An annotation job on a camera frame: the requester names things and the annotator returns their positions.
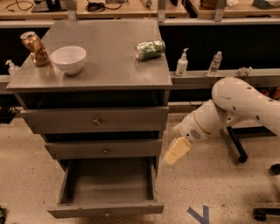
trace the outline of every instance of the floor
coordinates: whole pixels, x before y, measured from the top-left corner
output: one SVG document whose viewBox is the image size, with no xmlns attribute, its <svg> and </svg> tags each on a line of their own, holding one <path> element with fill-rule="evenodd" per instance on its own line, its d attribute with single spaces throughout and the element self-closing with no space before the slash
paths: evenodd
<svg viewBox="0 0 280 224">
<path fill-rule="evenodd" d="M 174 109 L 164 132 L 163 154 L 174 138 L 172 127 L 189 112 Z M 256 125 L 253 121 L 238 126 Z M 174 166 L 160 166 L 158 201 L 164 212 L 108 218 L 54 219 L 48 207 L 56 205 L 63 171 L 48 155 L 43 140 L 21 118 L 0 126 L 0 206 L 6 224 L 237 224 L 254 220 L 254 207 L 280 207 L 280 176 L 270 167 L 280 162 L 280 138 L 243 138 L 248 161 L 239 163 L 237 150 L 225 129 L 217 130 Z M 265 223 L 280 223 L 268 216 Z"/>
</svg>

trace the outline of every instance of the office chair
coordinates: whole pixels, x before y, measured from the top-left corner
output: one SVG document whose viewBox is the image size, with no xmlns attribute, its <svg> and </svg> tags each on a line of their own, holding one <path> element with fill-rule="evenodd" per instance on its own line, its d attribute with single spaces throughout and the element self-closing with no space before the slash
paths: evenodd
<svg viewBox="0 0 280 224">
<path fill-rule="evenodd" d="M 239 156 L 239 161 L 241 163 L 245 163 L 246 160 L 248 159 L 248 155 L 246 154 L 246 151 L 243 149 L 237 135 L 246 135 L 248 136 L 274 136 L 274 134 L 266 129 L 265 127 L 246 127 L 246 128 L 232 128 L 232 127 L 227 127 L 227 132 L 230 135 L 231 139 L 234 142 L 234 145 L 236 149 L 239 151 L 240 156 Z M 270 170 L 274 175 L 279 175 L 280 174 L 280 164 L 273 164 L 270 167 Z M 257 221 L 266 221 L 266 215 L 279 215 L 280 216 L 280 208 L 254 208 L 253 209 L 253 215 L 254 219 Z"/>
</svg>

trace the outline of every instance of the cable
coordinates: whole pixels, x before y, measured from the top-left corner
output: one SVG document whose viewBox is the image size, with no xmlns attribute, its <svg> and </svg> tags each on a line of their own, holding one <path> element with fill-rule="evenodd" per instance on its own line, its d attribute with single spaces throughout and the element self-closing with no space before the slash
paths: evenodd
<svg viewBox="0 0 280 224">
<path fill-rule="evenodd" d="M 91 3 L 88 0 L 87 0 L 87 2 L 88 2 L 88 5 L 85 7 L 85 9 L 87 11 L 92 11 L 92 12 L 102 12 L 102 11 L 105 11 L 106 9 L 115 11 L 115 10 L 120 9 L 124 3 L 124 1 L 122 1 L 118 7 L 109 8 L 109 7 L 105 6 L 105 3 Z"/>
<path fill-rule="evenodd" d="M 149 8 L 150 8 L 150 15 L 149 18 L 151 18 L 151 4 L 149 3 Z"/>
<path fill-rule="evenodd" d="M 28 8 L 26 8 L 26 9 L 22 9 L 22 8 L 20 8 L 19 3 L 29 3 L 29 4 L 31 4 L 31 6 L 28 7 Z M 32 8 L 33 5 L 34 5 L 32 2 L 29 2 L 29 1 L 18 1 L 18 0 L 16 0 L 15 3 L 11 3 L 11 4 L 7 5 L 7 6 L 6 6 L 6 10 L 7 10 L 7 11 L 14 11 L 14 10 L 9 10 L 9 7 L 11 7 L 11 6 L 14 5 L 14 4 L 16 4 L 17 7 L 18 7 L 21 11 L 28 11 L 28 10 L 29 10 L 30 8 Z"/>
</svg>

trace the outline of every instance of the cabinet top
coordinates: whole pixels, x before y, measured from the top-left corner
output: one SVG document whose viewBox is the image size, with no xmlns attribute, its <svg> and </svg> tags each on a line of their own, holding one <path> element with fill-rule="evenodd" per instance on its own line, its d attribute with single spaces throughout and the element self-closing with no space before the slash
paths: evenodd
<svg viewBox="0 0 280 224">
<path fill-rule="evenodd" d="M 135 46 L 161 39 L 157 21 L 59 21 L 42 42 L 49 55 L 62 46 L 81 46 L 86 65 L 74 75 L 50 62 L 35 66 L 29 56 L 7 89 L 16 92 L 106 89 L 166 89 L 172 82 L 166 57 L 137 61 Z"/>
</svg>

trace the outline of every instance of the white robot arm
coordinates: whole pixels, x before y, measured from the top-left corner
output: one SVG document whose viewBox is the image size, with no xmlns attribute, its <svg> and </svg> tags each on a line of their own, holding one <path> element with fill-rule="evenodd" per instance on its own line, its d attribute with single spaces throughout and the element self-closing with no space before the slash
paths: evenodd
<svg viewBox="0 0 280 224">
<path fill-rule="evenodd" d="M 173 128 L 181 137 L 167 151 L 164 158 L 167 164 L 172 165 L 185 155 L 192 143 L 207 140 L 213 131 L 246 118 L 280 136 L 280 102 L 261 94 L 247 82 L 233 77 L 221 79 L 213 86 L 212 98 Z"/>
</svg>

